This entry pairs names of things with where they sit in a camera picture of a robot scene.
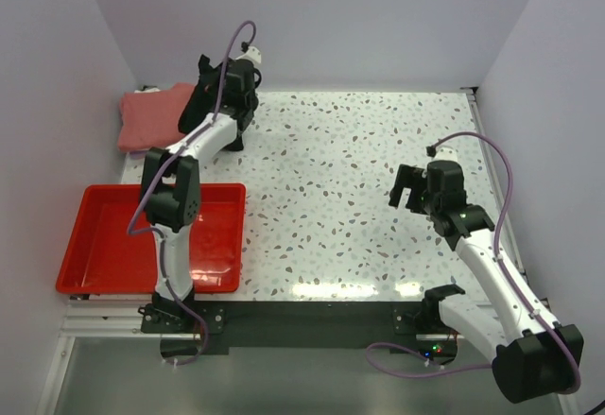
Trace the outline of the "black t shirt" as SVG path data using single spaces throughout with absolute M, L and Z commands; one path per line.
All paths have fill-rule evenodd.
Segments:
M 219 76 L 222 63 L 213 67 L 210 59 L 201 55 L 198 62 L 199 77 L 178 122 L 178 130 L 186 135 L 198 127 L 216 106 Z

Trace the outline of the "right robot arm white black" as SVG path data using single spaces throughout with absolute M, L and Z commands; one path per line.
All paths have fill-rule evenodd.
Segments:
M 512 403 L 576 391 L 582 334 L 575 325 L 560 323 L 495 243 L 492 219 L 467 200 L 461 166 L 453 160 L 433 160 L 426 168 L 402 164 L 389 206 L 397 207 L 405 191 L 408 211 L 429 218 L 495 311 L 494 316 L 482 312 L 457 284 L 442 285 L 425 291 L 415 326 L 462 334 L 489 361 L 497 386 Z

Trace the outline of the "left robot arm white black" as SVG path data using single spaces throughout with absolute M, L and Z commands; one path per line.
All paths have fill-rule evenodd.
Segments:
M 250 55 L 217 66 L 201 56 L 198 83 L 178 122 L 181 139 L 147 151 L 135 213 L 146 217 L 154 235 L 157 282 L 151 302 L 139 310 L 145 333 L 187 333 L 199 326 L 189 249 L 201 208 L 199 167 L 221 150 L 243 149 L 259 105 L 259 65 Z

